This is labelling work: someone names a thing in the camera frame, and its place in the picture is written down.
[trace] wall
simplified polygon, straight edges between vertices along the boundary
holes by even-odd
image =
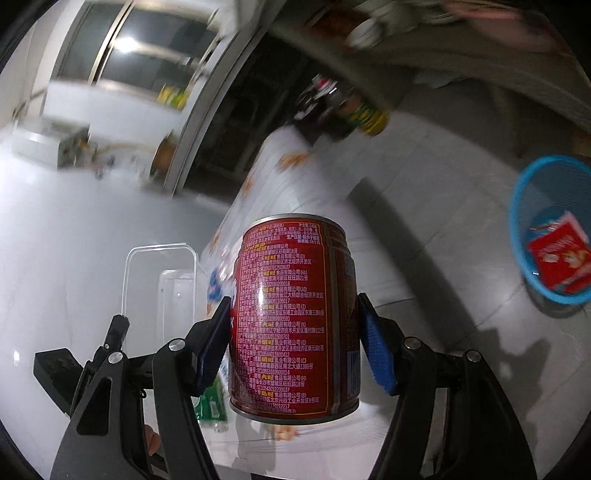
[[[58,1],[31,27],[0,74],[0,128],[11,120],[14,108],[30,96],[47,40],[67,1]]]
[[[235,0],[239,11],[240,29],[229,41],[223,58],[216,62],[209,81],[199,91],[199,102],[191,112],[183,111],[187,119],[174,153],[164,191],[174,194],[183,188],[201,141],[223,97],[258,41],[268,30],[285,0]]]
[[[47,87],[43,115],[90,124],[91,134],[113,141],[147,142],[149,145],[157,146],[171,131],[179,134],[199,97],[199,90],[205,82],[203,78],[195,85],[183,111],[164,107],[153,100],[139,96],[83,83],[50,80],[61,45],[83,3],[84,0],[68,1],[48,39],[34,83],[34,90]],[[219,59],[227,45],[227,39],[231,38],[235,32],[236,21],[232,1],[168,0],[166,3],[210,13],[218,10],[216,18],[221,23],[220,30],[225,38],[218,45],[215,54],[206,66],[207,69],[212,68],[211,63]],[[29,112],[31,115],[39,115],[41,102],[32,105]]]
[[[90,134],[115,142],[158,147],[180,112],[156,102],[83,83],[52,81],[44,116],[90,124]]]

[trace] trash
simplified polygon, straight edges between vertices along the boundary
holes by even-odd
[[[540,236],[528,243],[528,249],[546,287],[575,293],[591,284],[589,237],[571,212],[532,230]]]
[[[104,165],[97,165],[95,168],[95,178],[97,180],[102,180],[105,176],[105,166]]]
[[[297,425],[271,425],[265,423],[267,431],[273,435],[275,440],[292,441],[294,438],[300,436],[299,427]]]
[[[228,429],[228,415],[223,402],[222,382],[219,375],[211,387],[207,387],[199,398],[193,397],[195,418],[201,425],[213,426],[217,432]]]
[[[297,102],[298,112],[294,119],[304,119],[318,109],[321,103],[326,105],[327,109],[320,116],[328,116],[334,112],[349,125],[358,127],[367,135],[378,135],[388,125],[388,112],[374,107],[347,83],[320,74],[312,79],[312,84],[300,95]]]
[[[165,105],[170,105],[173,107],[182,110],[184,106],[187,104],[187,100],[189,99],[189,93],[186,90],[181,90],[175,86],[167,86],[164,85],[158,94],[157,101],[158,103],[163,103]]]
[[[212,275],[209,277],[209,286],[207,287],[207,303],[215,303],[216,305],[222,299],[222,285],[219,280],[218,270],[214,268]]]

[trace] floor tile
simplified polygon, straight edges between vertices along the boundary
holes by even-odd
[[[383,192],[418,145],[417,140],[396,132],[384,131],[375,137],[360,135],[351,134],[330,146],[321,138],[317,142],[319,146],[314,148],[319,163],[343,195],[349,194],[364,178],[378,192]]]
[[[475,191],[425,247],[476,324],[521,284],[507,222],[505,210]]]
[[[399,109],[413,113],[428,125],[429,139],[444,141],[447,146],[463,148],[461,143],[477,145],[495,155],[511,150],[505,123],[499,116],[489,88],[473,79],[453,82],[437,89],[417,86],[409,92]],[[437,136],[444,130],[448,139]]]
[[[415,255],[402,267],[402,274],[445,348],[474,330],[474,319],[428,253]]]
[[[428,115],[424,114],[433,104],[432,98],[424,95],[430,90],[422,86],[413,87],[404,96],[396,111],[390,113],[388,130],[417,141],[423,139],[432,125]]]
[[[497,161],[495,156],[482,146],[445,127],[434,126],[423,141],[423,146],[475,182],[481,181],[487,174],[491,162]]]
[[[399,117],[402,118],[402,121],[409,122],[410,125],[407,125],[407,128],[402,128]],[[408,128],[413,124],[415,129]],[[386,154],[408,157],[427,136],[427,127],[428,124],[421,118],[411,118],[405,112],[392,112],[391,119],[384,131],[374,137],[369,137],[367,155]]]
[[[522,168],[517,168],[501,160],[493,161],[489,164],[486,174],[479,179],[478,186],[496,202],[508,209],[513,195],[513,187],[519,179],[521,170]]]
[[[367,196],[374,194],[376,198],[371,206],[363,210],[363,204],[353,194],[366,190]],[[406,224],[406,218],[400,215],[390,202],[379,194],[373,184],[365,179],[360,182],[349,196],[367,222],[373,235],[382,244],[394,264],[402,268],[423,247],[419,240]]]
[[[420,338],[431,349],[443,351],[443,346],[435,331],[426,322],[425,314],[417,299],[397,301],[377,307],[375,310],[381,317],[394,320],[404,336]]]
[[[419,145],[383,197],[424,245],[474,189],[468,176],[451,169],[440,157]]]
[[[347,200],[355,206],[361,215],[365,216],[374,207],[379,195],[380,192],[376,185],[369,178],[364,177],[347,194]]]
[[[522,418],[587,362],[591,329],[584,312],[563,320],[540,313],[521,288],[456,346],[483,353]]]
[[[372,239],[348,244],[355,262],[357,291],[367,293],[374,306],[414,296],[404,276],[379,244]]]
[[[547,400],[521,419],[543,478],[565,453],[591,410],[591,362],[585,362]]]

